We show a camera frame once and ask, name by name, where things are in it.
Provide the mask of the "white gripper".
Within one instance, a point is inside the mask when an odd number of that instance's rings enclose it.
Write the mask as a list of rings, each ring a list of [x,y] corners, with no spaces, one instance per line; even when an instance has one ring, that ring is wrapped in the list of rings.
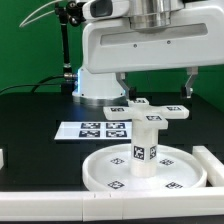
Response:
[[[189,99],[197,67],[224,64],[224,1],[88,1],[82,12],[83,65],[117,73],[129,100],[137,88],[119,72],[187,68]]]

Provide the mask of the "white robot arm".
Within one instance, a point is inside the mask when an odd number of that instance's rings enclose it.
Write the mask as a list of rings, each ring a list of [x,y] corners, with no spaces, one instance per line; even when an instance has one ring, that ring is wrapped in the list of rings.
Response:
[[[132,97],[127,72],[185,68],[189,98],[201,66],[224,64],[224,0],[81,0],[83,63],[76,101]]]

